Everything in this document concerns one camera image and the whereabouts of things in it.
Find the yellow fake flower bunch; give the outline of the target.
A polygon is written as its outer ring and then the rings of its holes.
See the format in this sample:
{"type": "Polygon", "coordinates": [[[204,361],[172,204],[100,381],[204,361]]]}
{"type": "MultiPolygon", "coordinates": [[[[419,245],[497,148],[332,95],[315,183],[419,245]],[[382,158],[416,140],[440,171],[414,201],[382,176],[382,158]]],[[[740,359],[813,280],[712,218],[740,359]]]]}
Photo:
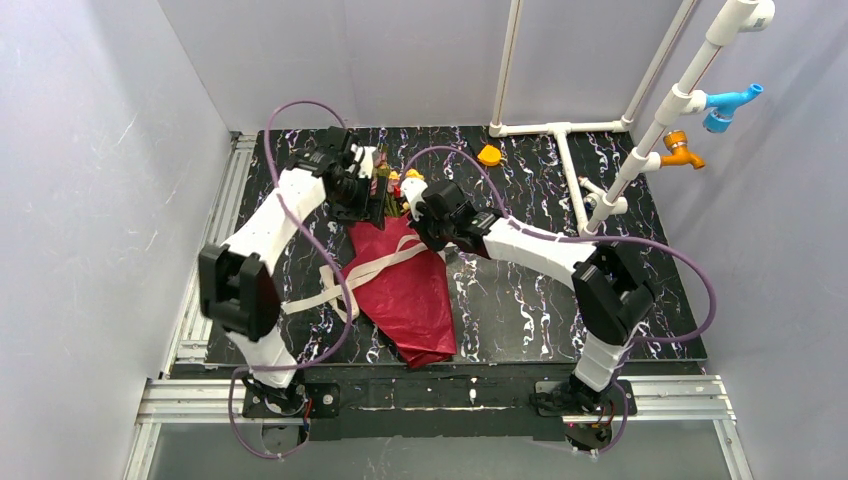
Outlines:
{"type": "Polygon", "coordinates": [[[428,187],[423,177],[414,169],[404,178],[396,171],[388,176],[387,196],[392,199],[414,200],[419,198],[428,187]]]}

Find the red wrapping paper sheet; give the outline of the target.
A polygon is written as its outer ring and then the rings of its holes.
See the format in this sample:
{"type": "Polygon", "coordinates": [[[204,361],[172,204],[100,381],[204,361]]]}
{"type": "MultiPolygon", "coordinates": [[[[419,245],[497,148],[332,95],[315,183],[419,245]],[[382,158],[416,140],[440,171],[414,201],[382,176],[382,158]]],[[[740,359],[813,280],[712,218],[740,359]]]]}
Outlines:
{"type": "Polygon", "coordinates": [[[458,352],[446,262],[423,244],[405,217],[390,217],[382,230],[367,223],[347,229],[353,260],[348,281],[364,266],[404,254],[375,278],[353,288],[360,311],[385,334],[411,368],[442,362],[458,352]]]}

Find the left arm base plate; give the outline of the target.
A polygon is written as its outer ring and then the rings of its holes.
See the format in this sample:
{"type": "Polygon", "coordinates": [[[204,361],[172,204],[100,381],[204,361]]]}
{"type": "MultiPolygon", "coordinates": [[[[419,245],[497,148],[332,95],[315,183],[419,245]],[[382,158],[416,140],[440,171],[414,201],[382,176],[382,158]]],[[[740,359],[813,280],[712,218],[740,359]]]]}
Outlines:
{"type": "Polygon", "coordinates": [[[334,418],[340,410],[340,389],[334,383],[307,383],[295,377],[285,389],[241,380],[245,388],[241,415],[245,418],[334,418]]]}

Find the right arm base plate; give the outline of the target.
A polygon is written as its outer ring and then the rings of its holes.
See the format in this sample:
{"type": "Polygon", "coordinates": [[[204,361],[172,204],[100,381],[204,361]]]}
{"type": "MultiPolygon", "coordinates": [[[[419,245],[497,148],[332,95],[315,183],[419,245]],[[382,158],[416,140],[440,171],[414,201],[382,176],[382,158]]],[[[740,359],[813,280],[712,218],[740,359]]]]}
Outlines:
{"type": "Polygon", "coordinates": [[[635,416],[638,407],[632,385],[613,381],[597,392],[576,378],[564,382],[540,381],[529,395],[530,406],[541,417],[559,417],[571,449],[597,456],[616,443],[616,421],[635,416]]]}

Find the orange tape measure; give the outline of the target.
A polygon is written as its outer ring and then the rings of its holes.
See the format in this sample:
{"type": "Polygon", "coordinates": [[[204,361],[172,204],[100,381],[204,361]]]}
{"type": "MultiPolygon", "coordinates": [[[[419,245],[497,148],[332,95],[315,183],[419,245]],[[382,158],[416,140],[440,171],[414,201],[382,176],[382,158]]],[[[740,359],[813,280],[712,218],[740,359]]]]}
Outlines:
{"type": "Polygon", "coordinates": [[[486,167],[496,167],[502,162],[502,152],[492,145],[484,145],[476,155],[477,160],[486,167]]]}

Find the pink fake flower bunch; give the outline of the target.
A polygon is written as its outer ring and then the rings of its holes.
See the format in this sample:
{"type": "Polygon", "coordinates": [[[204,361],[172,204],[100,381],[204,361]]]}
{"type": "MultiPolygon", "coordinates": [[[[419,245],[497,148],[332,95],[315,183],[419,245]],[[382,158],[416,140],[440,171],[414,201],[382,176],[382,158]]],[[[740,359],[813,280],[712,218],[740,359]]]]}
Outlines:
{"type": "Polygon", "coordinates": [[[383,215],[398,218],[401,211],[395,195],[398,174],[388,165],[388,153],[385,146],[378,147],[374,158],[374,177],[372,178],[371,196],[382,203],[383,215]]]}

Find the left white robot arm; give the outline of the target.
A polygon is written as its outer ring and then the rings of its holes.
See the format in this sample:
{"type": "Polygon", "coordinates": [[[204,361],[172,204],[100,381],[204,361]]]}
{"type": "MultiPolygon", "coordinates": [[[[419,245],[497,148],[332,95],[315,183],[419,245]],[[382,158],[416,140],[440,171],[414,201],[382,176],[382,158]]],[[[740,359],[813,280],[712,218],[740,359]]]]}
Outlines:
{"type": "Polygon", "coordinates": [[[200,251],[200,312],[225,331],[261,385],[286,389],[296,369],[278,324],[282,303],[273,272],[279,258],[303,220],[323,205],[339,222],[383,227],[385,197],[371,191],[376,158],[376,147],[352,131],[328,128],[316,145],[294,149],[272,167],[276,186],[241,228],[200,251]]]}

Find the beige ribbon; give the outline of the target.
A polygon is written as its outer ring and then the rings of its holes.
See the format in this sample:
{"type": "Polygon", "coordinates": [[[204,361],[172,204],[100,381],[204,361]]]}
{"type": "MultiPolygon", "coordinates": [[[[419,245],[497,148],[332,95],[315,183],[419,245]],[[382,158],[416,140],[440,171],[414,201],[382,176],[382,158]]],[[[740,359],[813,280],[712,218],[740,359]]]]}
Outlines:
{"type": "MultiPolygon", "coordinates": [[[[374,280],[383,270],[410,260],[421,252],[427,251],[425,244],[415,235],[406,235],[400,238],[395,251],[389,255],[379,257],[356,266],[351,269],[345,279],[345,285],[350,291],[365,285],[374,280]]],[[[334,283],[335,277],[328,265],[324,265],[319,269],[321,279],[324,284],[320,294],[290,302],[283,302],[282,309],[286,314],[294,314],[304,310],[318,307],[323,303],[329,303],[332,309],[338,316],[347,322],[348,314],[351,314],[351,319],[355,320],[360,309],[354,295],[351,295],[351,306],[343,307],[343,291],[342,287],[334,283]]]]}

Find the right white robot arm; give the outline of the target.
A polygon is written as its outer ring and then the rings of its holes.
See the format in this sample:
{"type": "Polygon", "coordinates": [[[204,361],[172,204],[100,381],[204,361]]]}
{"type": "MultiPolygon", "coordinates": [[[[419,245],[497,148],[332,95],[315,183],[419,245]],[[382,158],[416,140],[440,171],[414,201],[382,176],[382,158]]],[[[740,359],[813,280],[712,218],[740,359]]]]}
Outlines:
{"type": "Polygon", "coordinates": [[[571,389],[600,394],[610,387],[637,324],[656,299],[633,248],[619,241],[562,237],[479,210],[450,180],[429,185],[407,178],[400,193],[410,207],[411,228],[431,250],[453,244],[465,253],[532,269],[571,289],[588,331],[571,389]]]}

